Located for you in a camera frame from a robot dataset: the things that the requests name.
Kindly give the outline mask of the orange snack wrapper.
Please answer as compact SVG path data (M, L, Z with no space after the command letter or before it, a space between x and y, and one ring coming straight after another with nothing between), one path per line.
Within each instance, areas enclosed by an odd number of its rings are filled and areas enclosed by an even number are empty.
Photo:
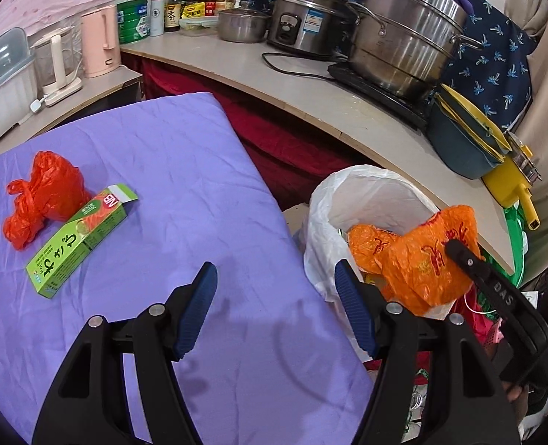
M348 247L358 268L368 274L380 274L380 253L399 235L371 224L356 224L347 233Z

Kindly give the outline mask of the orange tea bag wrapper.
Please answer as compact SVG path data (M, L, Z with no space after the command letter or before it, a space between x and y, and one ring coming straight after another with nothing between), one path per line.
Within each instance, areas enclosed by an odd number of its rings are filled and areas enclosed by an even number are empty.
M480 255L472 207L458 205L439 211L381 251L377 263L385 281L381 289L385 300L397 301L423 316L466 294L472 279L446 256L446 244L453 239Z

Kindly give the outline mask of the green orange small box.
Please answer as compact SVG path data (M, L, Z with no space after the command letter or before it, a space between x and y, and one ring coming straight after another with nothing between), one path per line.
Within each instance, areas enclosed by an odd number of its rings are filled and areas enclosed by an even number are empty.
M46 242L28 262L35 291L52 299L76 268L127 216L138 196L125 184L99 192Z

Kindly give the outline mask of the red plastic bag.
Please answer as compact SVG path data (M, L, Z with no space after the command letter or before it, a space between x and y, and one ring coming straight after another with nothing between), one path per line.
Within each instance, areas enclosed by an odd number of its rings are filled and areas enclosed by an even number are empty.
M48 221L67 222L91 199L81 171L52 151L35 155L28 180L7 184L14 212L4 220L3 233L15 250L33 242Z

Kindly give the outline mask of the purple tablecloth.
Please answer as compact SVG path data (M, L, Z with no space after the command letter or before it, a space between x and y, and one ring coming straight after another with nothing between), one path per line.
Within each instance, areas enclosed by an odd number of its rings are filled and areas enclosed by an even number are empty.
M35 291L26 249L4 238L7 184L53 151L97 193L137 195L126 219L58 293ZM313 288L285 219L216 99L189 93L80 119L0 155L0 412L30 440L86 320L130 319L192 281L219 284L193 350L175 366L206 444L348 444L372 383Z

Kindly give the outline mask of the red cloth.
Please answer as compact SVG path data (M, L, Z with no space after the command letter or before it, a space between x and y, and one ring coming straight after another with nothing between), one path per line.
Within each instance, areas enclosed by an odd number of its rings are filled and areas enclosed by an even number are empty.
M331 174L370 165L327 133L244 92L151 59L127 54L124 61L142 74L148 99L212 93L283 210L309 204L313 191Z

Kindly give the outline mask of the yellow pot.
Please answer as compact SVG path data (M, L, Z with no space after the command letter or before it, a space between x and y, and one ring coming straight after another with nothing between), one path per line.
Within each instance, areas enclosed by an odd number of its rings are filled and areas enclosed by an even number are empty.
M513 133L505 133L505 138L512 151L482 181L503 208L510 208L519 202L527 227L535 231L540 226L540 219L532 201L532 187L537 180L541 180L541 175L533 163L530 148Z

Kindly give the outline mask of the stacked teal yellow basins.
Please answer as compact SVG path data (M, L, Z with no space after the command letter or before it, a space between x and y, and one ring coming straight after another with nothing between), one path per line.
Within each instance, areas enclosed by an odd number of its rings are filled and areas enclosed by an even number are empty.
M487 175L512 152L499 127L443 83L432 97L426 137L453 172L470 180Z

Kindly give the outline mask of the black induction cooker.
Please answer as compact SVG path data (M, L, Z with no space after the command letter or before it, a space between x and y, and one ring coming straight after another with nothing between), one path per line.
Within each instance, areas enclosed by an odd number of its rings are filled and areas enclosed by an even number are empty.
M348 62L332 63L327 68L331 78L343 89L354 92L363 99L381 106L393 116L400 118L410 128L424 132L428 124L428 105L425 102L410 102L393 95L386 89L356 73Z

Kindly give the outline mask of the large steel steamer pot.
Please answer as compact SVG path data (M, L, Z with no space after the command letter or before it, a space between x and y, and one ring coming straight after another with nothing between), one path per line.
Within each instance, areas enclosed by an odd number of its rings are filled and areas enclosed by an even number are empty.
M483 48L464 34L468 14L456 0L363 0L349 63L359 75L393 95L418 99L464 47Z

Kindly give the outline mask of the white glass kettle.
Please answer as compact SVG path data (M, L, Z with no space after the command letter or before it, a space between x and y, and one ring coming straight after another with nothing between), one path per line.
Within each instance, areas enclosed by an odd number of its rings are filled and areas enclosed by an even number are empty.
M82 89L78 75L82 59L74 49L74 34L73 26L60 27L31 45L43 104L48 108Z

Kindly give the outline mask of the small steel pot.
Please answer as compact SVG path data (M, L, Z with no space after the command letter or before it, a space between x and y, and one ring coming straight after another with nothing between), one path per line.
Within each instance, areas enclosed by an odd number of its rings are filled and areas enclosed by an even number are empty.
M258 43L266 38L271 17L251 8L233 8L218 15L217 35L234 43Z

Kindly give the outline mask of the green tin can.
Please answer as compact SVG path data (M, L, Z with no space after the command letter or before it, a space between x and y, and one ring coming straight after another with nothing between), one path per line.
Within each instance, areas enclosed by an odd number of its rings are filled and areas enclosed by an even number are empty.
M120 44L129 44L149 36L148 0L128 0L116 5Z

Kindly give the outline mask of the dark sauce bottle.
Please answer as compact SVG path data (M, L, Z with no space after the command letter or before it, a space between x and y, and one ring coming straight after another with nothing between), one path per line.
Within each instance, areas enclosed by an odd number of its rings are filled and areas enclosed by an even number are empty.
M182 3L180 0L166 0L164 9L164 31L175 32L180 30L180 12Z

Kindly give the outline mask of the white bottle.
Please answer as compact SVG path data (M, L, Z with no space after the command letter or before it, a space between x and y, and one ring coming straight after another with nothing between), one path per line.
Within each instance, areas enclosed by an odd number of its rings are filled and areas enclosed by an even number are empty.
M164 7L165 0L149 0L149 34L151 37L164 34Z

